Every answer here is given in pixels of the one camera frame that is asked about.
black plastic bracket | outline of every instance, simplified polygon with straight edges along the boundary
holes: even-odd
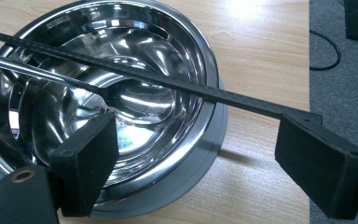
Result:
[[[50,155],[50,169],[64,187],[64,216],[90,215],[117,160],[114,113],[90,119]]]
[[[358,211],[358,147],[310,120],[282,115],[275,159],[331,218]]]
[[[0,224],[12,223],[58,223],[45,167],[23,167],[0,181]]]

wooden table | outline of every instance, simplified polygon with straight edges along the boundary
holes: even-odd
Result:
[[[0,32],[22,26],[69,0],[0,0]],[[309,109],[307,0],[163,0],[205,34],[226,88]],[[279,121],[229,109],[221,153],[189,193],[151,214],[117,221],[62,223],[309,223],[309,199],[274,160]]]

screw hole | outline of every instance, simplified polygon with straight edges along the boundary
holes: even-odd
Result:
[[[18,174],[13,175],[10,179],[13,183],[21,183],[34,177],[34,174],[34,170],[24,170],[19,172]]]

bowl rim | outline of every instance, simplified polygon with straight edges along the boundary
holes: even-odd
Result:
[[[84,7],[92,7],[100,4],[130,4],[139,7],[150,7],[151,9],[157,10],[176,22],[178,22],[190,35],[193,37],[196,45],[199,47],[199,51],[201,53],[201,59],[204,64],[204,73],[206,76],[205,81],[207,86],[216,87],[219,86],[218,79],[218,71],[217,71],[217,63],[215,57],[213,55],[213,51],[211,46],[207,42],[204,35],[201,33],[199,28],[185,15],[178,12],[177,10],[169,7],[165,4],[156,1],[149,0],[132,0],[132,1],[112,1],[112,0],[91,0],[91,1],[78,1],[66,6],[58,7],[53,9],[52,11],[42,15],[41,17],[31,21],[29,24],[25,25],[22,29],[20,29],[15,36],[19,38],[26,38],[28,34],[30,34],[34,29],[36,29],[41,24],[45,24],[50,20],[53,20],[56,17],[61,16],[70,11],[79,10]],[[10,53],[14,49],[8,45],[4,45],[0,48],[0,55],[8,57]],[[157,165],[156,167],[148,170],[142,175],[134,178],[131,181],[124,182],[123,184],[114,186],[114,190],[118,190],[119,192],[127,191],[129,185],[133,185],[135,182],[137,184],[141,184],[147,180],[154,179],[152,182],[159,181],[165,175],[168,175],[175,166],[180,163],[182,160],[186,158],[189,152],[193,149],[193,147],[197,144],[197,142],[204,135],[209,123],[211,121],[211,117],[215,110],[215,104],[203,101],[201,103],[200,112],[196,121],[192,125],[191,130],[186,134],[182,142],[178,145],[178,147],[186,147],[186,150],[180,150],[173,152],[172,155],[168,156],[167,159],[163,160],[162,163]],[[180,160],[176,160],[176,162],[172,162],[173,158],[181,158]],[[3,178],[4,175],[10,173],[13,169],[0,157],[0,179]]]

stainless steel bowl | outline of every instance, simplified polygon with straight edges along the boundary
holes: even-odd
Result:
[[[185,16],[158,2],[79,1],[49,12],[16,36],[219,87],[213,53],[200,31]],[[101,87],[122,78],[21,48],[4,46],[0,54]],[[142,211],[114,212],[142,192],[156,191],[155,186],[180,170],[199,148],[207,151],[197,155],[200,164],[189,168],[190,174],[198,173],[197,178],[179,194],[191,188],[212,164],[223,141],[227,110],[220,105],[217,113],[215,104],[198,97],[177,91],[173,95],[174,110],[161,123],[138,125],[117,119],[120,158],[94,215],[130,217],[161,207],[159,203]],[[94,94],[0,70],[0,178],[25,165],[48,165],[49,153],[106,108]],[[214,128],[220,131],[212,134],[214,143],[209,146],[201,140],[213,119]]]

